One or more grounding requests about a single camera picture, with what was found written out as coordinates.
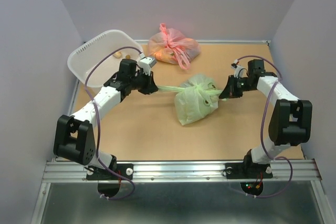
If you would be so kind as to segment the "green plastic bag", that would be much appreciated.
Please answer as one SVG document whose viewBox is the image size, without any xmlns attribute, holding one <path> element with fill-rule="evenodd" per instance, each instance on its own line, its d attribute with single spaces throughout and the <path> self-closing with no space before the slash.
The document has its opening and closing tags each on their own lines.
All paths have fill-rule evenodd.
<svg viewBox="0 0 336 224">
<path fill-rule="evenodd" d="M 215 81 L 204 74 L 196 74 L 180 86 L 158 86 L 158 89 L 176 94 L 175 110 L 183 126 L 197 122 L 218 109 L 222 93 Z"/>
</svg>

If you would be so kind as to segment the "white plastic basket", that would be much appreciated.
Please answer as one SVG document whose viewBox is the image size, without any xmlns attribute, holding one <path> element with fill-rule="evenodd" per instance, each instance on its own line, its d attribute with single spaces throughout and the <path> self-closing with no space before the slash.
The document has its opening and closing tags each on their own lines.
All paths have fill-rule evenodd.
<svg viewBox="0 0 336 224">
<path fill-rule="evenodd" d="M 127 55 L 136 61 L 140 59 L 139 52 L 143 51 L 142 47 L 125 32 L 107 30 L 89 40 L 70 54 L 68 68 L 80 82 L 85 83 L 88 74 L 104 57 L 125 46 L 129 48 L 120 50 L 119 58 L 110 56 L 90 76 L 87 86 L 93 89 L 100 88 L 119 70 L 121 59 Z"/>
</svg>

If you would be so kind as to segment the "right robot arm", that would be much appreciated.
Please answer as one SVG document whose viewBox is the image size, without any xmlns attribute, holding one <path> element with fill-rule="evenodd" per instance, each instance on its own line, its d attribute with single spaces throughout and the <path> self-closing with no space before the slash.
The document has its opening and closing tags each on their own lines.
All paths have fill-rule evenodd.
<svg viewBox="0 0 336 224">
<path fill-rule="evenodd" d="M 260 145 L 249 150 L 241 163 L 226 163 L 224 175 L 228 179 L 253 179 L 260 175 L 272 177 L 271 161 L 292 146 L 308 142 L 311 134 L 312 103 L 302 100 L 281 83 L 282 74 L 278 69 L 267 71 L 267 59 L 250 56 L 247 68 L 236 59 L 231 67 L 234 74 L 228 77 L 227 85 L 220 99 L 241 98 L 247 91 L 259 91 L 267 98 L 265 108 L 273 106 L 268 125 L 268 135 L 264 135 L 266 112 L 260 127 Z"/>
</svg>

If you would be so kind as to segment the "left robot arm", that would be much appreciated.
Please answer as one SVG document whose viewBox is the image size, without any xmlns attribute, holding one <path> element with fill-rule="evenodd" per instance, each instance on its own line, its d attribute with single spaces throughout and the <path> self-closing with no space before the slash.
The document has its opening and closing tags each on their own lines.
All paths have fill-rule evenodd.
<svg viewBox="0 0 336 224">
<path fill-rule="evenodd" d="M 101 120 L 133 90 L 142 94 L 158 91 L 152 67 L 155 59 L 145 57 L 140 61 L 123 59 L 119 70 L 108 79 L 96 95 L 88 94 L 88 102 L 72 115 L 62 115 L 56 126 L 53 153 L 84 167 L 94 166 L 106 179 L 117 172 L 117 159 L 99 150 Z"/>
</svg>

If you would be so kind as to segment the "pink tied plastic bag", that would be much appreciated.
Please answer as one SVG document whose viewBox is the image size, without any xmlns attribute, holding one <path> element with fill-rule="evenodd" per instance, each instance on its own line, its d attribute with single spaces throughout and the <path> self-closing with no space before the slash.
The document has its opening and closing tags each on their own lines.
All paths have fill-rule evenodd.
<svg viewBox="0 0 336 224">
<path fill-rule="evenodd" d="M 201 53 L 199 43 L 184 36 L 179 30 L 161 23 L 159 32 L 148 41 L 148 52 L 156 60 L 178 65 L 183 70 Z"/>
</svg>

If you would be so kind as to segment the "small beige fake garlic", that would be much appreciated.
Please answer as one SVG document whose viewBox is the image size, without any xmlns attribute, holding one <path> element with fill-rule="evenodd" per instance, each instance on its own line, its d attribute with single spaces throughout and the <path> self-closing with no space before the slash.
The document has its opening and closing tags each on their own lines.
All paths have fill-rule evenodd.
<svg viewBox="0 0 336 224">
<path fill-rule="evenodd" d="M 118 51 L 118 52 L 114 53 L 113 56 L 115 58 L 121 58 L 122 57 L 122 53 Z"/>
</svg>

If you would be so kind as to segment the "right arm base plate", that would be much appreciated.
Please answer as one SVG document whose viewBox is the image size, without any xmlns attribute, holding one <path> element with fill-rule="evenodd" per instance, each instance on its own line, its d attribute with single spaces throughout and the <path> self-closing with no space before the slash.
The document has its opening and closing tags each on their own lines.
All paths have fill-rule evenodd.
<svg viewBox="0 0 336 224">
<path fill-rule="evenodd" d="M 227 179 L 257 179 L 273 178 L 270 164 L 245 165 L 244 163 L 225 163 L 225 174 Z"/>
</svg>

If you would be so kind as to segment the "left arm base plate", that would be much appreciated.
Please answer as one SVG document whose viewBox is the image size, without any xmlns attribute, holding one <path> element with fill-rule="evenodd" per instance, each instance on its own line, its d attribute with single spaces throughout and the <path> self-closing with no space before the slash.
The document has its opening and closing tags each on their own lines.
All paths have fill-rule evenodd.
<svg viewBox="0 0 336 224">
<path fill-rule="evenodd" d="M 115 173 L 132 180 L 133 179 L 134 165 L 132 163 L 117 163 Z M 99 181 L 99 180 L 118 180 L 119 177 L 111 174 L 106 169 L 89 166 L 87 170 L 86 180 Z"/>
</svg>

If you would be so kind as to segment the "aluminium front rail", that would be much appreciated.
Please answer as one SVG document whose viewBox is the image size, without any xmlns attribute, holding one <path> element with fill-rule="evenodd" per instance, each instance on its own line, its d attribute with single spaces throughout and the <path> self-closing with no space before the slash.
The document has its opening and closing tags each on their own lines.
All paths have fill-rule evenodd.
<svg viewBox="0 0 336 224">
<path fill-rule="evenodd" d="M 321 175 L 312 159 L 292 159 L 292 181 L 320 181 Z M 174 162 L 135 162 L 132 181 L 134 183 L 187 183 L 187 182 L 245 182 L 252 178 L 229 179 L 225 173 L 226 161 L 174 161 Z M 45 166 L 43 183 L 116 183 L 117 180 L 99 179 L 81 165 L 74 162 L 48 162 Z"/>
</svg>

